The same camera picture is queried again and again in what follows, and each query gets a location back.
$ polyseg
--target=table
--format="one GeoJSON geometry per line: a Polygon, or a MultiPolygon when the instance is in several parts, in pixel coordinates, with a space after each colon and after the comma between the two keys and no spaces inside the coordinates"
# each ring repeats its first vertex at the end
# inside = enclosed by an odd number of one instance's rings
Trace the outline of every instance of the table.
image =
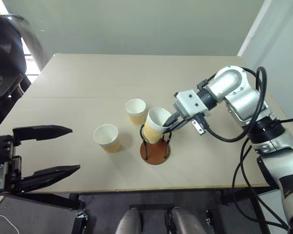
{"type": "MultiPolygon", "coordinates": [[[[57,139],[24,141],[17,147],[23,176],[58,165],[81,165],[73,175],[38,193],[228,188],[243,141],[225,143],[208,133],[199,136],[187,124],[173,132],[170,158],[161,165],[149,165],[140,158],[139,126],[130,123],[125,103],[142,98],[148,108],[158,106],[173,113],[175,92],[195,90],[201,80],[229,64],[245,66],[236,56],[56,54],[3,121],[0,135],[31,125],[55,124],[73,130],[57,139]],[[122,148],[115,154],[105,153],[93,141],[93,131],[104,123],[119,129],[122,148]]],[[[269,95],[266,100],[276,116],[286,118],[269,95]]],[[[225,137],[242,131],[224,104],[214,108],[207,121],[225,137]]],[[[287,127],[293,133],[293,126],[287,127]]],[[[253,186],[266,186],[256,158],[253,151],[246,158],[246,174],[253,186]]],[[[240,173],[236,184],[246,186],[240,173]]]]}

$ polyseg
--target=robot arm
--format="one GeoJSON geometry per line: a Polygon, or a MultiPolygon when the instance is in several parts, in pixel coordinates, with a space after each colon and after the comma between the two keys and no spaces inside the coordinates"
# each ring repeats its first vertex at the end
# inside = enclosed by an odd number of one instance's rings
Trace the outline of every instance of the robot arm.
{"type": "MultiPolygon", "coordinates": [[[[221,69],[198,93],[193,90],[176,93],[174,113],[164,124],[175,131],[191,121],[200,135],[205,133],[205,117],[209,110],[224,101],[226,109],[236,122],[246,128],[259,101],[259,92],[248,83],[246,71],[237,66],[221,69]]],[[[248,132],[252,147],[260,155],[257,163],[265,180],[279,188],[282,203],[293,233],[293,136],[276,119],[266,102],[256,119],[254,127],[248,132]]]]}

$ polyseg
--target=gray floor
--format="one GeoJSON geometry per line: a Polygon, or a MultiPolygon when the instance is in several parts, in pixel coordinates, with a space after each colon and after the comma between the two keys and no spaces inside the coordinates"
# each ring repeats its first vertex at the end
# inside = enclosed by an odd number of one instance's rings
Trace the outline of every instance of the gray floor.
{"type": "MultiPolygon", "coordinates": [[[[248,221],[233,205],[217,204],[219,192],[156,192],[83,195],[89,221],[85,234],[114,234],[124,213],[134,204],[173,203],[188,209],[202,222],[207,234],[213,228],[205,223],[205,209],[219,207],[228,234],[260,233],[256,223],[248,221]]],[[[240,202],[246,213],[254,216],[248,201],[240,202]]],[[[17,226],[20,234],[70,234],[76,211],[69,211],[35,203],[5,198],[0,204],[0,214],[17,226]]],[[[164,211],[142,211],[143,234],[166,234],[164,211]]],[[[16,231],[0,217],[0,234],[16,234],[16,231]]]]}

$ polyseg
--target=black chair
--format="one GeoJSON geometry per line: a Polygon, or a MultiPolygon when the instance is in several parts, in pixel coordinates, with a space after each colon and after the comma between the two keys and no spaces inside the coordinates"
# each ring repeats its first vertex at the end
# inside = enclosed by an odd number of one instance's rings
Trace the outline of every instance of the black chair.
{"type": "Polygon", "coordinates": [[[10,19],[0,17],[0,124],[30,85],[25,72],[21,35],[10,19]]]}

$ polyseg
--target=white paper cup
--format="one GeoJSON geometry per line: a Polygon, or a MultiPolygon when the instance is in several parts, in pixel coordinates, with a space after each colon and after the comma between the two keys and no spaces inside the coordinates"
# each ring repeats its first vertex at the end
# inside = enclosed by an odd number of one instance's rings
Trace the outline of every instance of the white paper cup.
{"type": "Polygon", "coordinates": [[[112,124],[98,127],[93,133],[93,139],[108,153],[117,152],[120,146],[118,129],[112,124]]]}
{"type": "Polygon", "coordinates": [[[137,98],[126,103],[126,111],[133,124],[141,125],[145,122],[147,117],[146,107],[146,103],[137,98]]]}
{"type": "Polygon", "coordinates": [[[143,128],[143,136],[147,142],[154,144],[163,136],[168,127],[163,127],[166,120],[171,116],[167,110],[154,107],[149,110],[146,123],[143,128]]]}

